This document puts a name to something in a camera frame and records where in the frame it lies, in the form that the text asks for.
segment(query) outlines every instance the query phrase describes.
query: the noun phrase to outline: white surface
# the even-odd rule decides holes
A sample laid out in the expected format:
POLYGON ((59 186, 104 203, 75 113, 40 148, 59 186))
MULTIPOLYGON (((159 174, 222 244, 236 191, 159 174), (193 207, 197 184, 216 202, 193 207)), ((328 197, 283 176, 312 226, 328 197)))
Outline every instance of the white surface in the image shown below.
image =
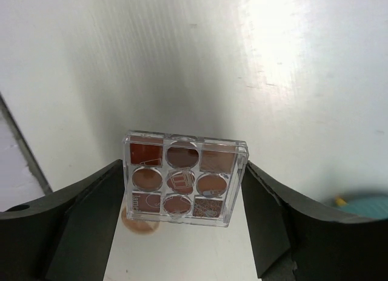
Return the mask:
POLYGON ((386 188, 386 1, 0 0, 0 88, 54 190, 128 128, 246 140, 316 199, 386 188))
POLYGON ((161 223, 138 235, 120 216, 104 281, 257 281, 242 199, 228 228, 161 223))
POLYGON ((0 212, 43 196, 0 111, 0 212))

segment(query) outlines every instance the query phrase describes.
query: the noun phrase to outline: eyeshadow palette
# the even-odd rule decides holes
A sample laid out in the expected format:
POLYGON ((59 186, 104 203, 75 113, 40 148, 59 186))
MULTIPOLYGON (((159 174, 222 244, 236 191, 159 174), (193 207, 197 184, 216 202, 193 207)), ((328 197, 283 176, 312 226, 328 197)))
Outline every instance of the eyeshadow palette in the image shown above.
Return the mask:
POLYGON ((127 218, 228 226, 248 156, 245 141, 130 130, 127 218))

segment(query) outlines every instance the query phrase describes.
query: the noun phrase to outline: round eyeshadow pan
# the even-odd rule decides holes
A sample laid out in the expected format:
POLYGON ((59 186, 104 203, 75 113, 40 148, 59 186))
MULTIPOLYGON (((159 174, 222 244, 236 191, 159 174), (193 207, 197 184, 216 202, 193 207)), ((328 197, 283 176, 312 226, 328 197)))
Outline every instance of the round eyeshadow pan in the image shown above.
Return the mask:
POLYGON ((132 174, 132 183, 142 191, 152 192, 162 186, 163 180, 156 169, 139 168, 132 174))
POLYGON ((192 143, 176 141, 167 150, 166 159, 173 168, 192 168, 199 160, 199 153, 192 143))
POLYGON ((167 179, 167 186, 174 192, 188 195, 193 192, 194 173, 189 171, 176 171, 167 179))
POLYGON ((227 183, 219 175, 204 174, 198 179, 196 189, 204 197, 219 197, 225 193, 227 183))
POLYGON ((180 217, 187 214, 192 208, 189 198, 182 195, 167 196, 163 202, 163 208, 173 217, 180 217))

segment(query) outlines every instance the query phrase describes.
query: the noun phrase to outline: teal object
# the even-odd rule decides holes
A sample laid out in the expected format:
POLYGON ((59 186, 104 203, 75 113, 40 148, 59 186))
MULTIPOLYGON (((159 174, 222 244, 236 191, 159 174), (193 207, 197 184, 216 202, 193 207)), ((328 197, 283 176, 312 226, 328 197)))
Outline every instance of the teal object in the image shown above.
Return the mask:
POLYGON ((388 196, 384 195, 353 199, 348 201, 347 205, 337 206, 337 208, 360 216, 386 219, 388 218, 388 196))

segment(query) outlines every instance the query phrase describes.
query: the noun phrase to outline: makeup palette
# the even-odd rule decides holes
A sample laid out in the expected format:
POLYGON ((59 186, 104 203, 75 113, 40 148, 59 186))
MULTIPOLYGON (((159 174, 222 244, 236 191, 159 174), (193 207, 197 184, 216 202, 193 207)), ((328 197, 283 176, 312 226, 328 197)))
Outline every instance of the makeup palette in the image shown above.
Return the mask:
POLYGON ((245 141, 130 130, 127 218, 228 226, 248 156, 245 141))

